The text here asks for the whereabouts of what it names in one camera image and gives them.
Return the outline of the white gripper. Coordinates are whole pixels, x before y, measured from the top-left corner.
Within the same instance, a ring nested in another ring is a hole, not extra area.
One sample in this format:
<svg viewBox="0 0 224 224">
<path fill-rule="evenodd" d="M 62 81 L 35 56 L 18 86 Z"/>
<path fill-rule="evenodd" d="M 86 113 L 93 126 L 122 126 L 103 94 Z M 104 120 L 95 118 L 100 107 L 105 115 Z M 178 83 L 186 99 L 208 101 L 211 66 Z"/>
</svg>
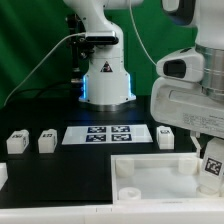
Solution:
<svg viewBox="0 0 224 224">
<path fill-rule="evenodd" d="M 224 103 L 204 95 L 198 83 L 158 78 L 152 88 L 150 112 L 157 122 L 191 130 L 198 158 L 203 157 L 200 133 L 224 139 Z"/>
</svg>

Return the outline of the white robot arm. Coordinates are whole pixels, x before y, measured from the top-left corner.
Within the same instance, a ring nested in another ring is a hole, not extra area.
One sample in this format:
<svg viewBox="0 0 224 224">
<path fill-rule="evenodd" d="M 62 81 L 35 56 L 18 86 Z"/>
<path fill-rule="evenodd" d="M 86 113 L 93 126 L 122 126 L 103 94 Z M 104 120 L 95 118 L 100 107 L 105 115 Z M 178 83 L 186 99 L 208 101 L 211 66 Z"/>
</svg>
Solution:
<svg viewBox="0 0 224 224">
<path fill-rule="evenodd" d="M 104 12 L 144 0 L 63 1 L 81 19 L 84 42 L 93 46 L 80 101 L 98 110 L 134 101 L 124 68 L 123 31 Z M 161 0 L 161 6 L 173 23 L 195 27 L 197 36 L 193 47 L 156 63 L 151 115 L 160 123 L 210 135 L 205 153 L 224 154 L 224 0 Z"/>
</svg>

